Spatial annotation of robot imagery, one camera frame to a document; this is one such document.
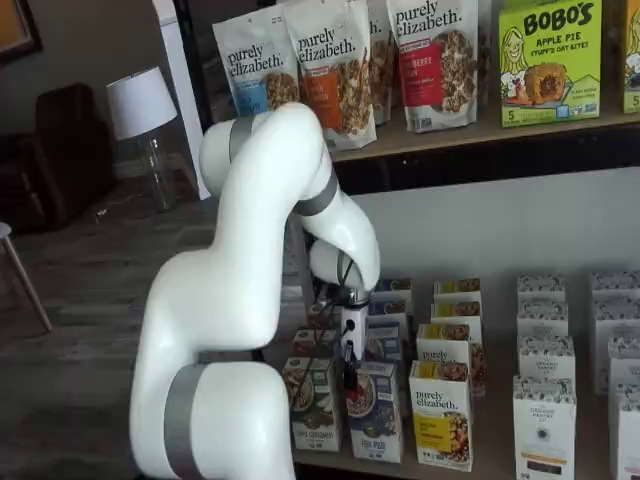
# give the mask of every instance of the white box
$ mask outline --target white box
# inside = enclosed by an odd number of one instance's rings
[[[569,335],[569,306],[556,300],[519,300],[517,325],[519,337],[566,337]]]
[[[520,376],[570,380],[576,386],[576,353],[571,337],[519,337]]]
[[[609,423],[609,461],[614,480],[640,477],[640,385],[614,389],[614,416]]]
[[[610,296],[596,299],[591,307],[591,361],[594,392],[609,392],[609,350],[611,337],[640,336],[640,300]]]
[[[640,339],[611,337],[609,351],[609,422],[617,411],[616,388],[640,385]]]
[[[433,284],[433,301],[434,303],[480,302],[482,306],[480,279],[465,278],[435,282]]]
[[[282,370],[296,448],[339,452],[342,416],[332,359],[291,357]]]
[[[576,395],[566,380],[513,380],[517,479],[575,480]]]
[[[418,462],[470,472],[473,419],[467,366],[414,361],[409,388]]]
[[[594,272],[589,276],[593,299],[624,295],[640,298],[640,271]]]
[[[409,395],[406,368],[404,364],[403,344],[400,339],[400,327],[371,327],[367,330],[365,360],[369,362],[393,361],[398,371],[398,395],[400,415],[409,415]]]
[[[486,393],[487,363],[482,341],[482,317],[480,302],[436,303],[431,305],[431,323],[464,324],[469,326],[471,342],[471,376],[473,395]]]
[[[393,363],[362,362],[355,400],[347,398],[353,456],[400,463],[404,448]]]
[[[543,299],[566,302],[562,275],[521,275],[518,277],[518,300]]]

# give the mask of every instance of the bobo's apple pie oat bites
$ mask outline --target bobo's apple pie oat bites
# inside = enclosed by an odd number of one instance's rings
[[[600,0],[500,13],[502,126],[600,115]]]
[[[366,0],[296,0],[284,4],[284,16],[328,147],[348,150],[373,142]]]
[[[478,0],[388,0],[407,130],[476,120]]]
[[[299,100],[298,64],[281,5],[216,23],[213,33],[239,116]]]

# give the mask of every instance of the wall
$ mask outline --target wall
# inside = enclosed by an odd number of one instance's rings
[[[0,134],[30,131],[37,96],[83,82],[109,120],[106,85],[165,65],[151,0],[30,0],[42,53],[0,67]]]
[[[515,335],[515,277],[568,275],[570,328],[587,328],[586,274],[640,268],[640,169],[363,195],[387,275],[417,280],[426,321],[431,283],[478,275],[486,327]]]

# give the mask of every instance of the granola bag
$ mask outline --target granola bag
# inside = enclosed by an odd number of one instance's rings
[[[309,106],[329,148],[349,150],[373,142],[366,0],[297,0],[284,4],[284,16]]]
[[[478,0],[387,0],[407,130],[476,121]]]
[[[216,23],[213,33],[239,116],[299,100],[298,65],[282,5]]]
[[[387,13],[387,0],[368,0],[371,35],[371,103],[376,125],[391,120],[391,88],[396,45]]]

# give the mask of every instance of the purely elizabeth box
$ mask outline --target purely elizabeth box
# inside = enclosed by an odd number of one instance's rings
[[[473,419],[468,367],[414,361],[409,389],[418,462],[470,472]]]
[[[520,337],[567,336],[569,305],[548,299],[520,300],[516,322]]]
[[[576,413],[571,382],[514,378],[515,478],[575,480]]]

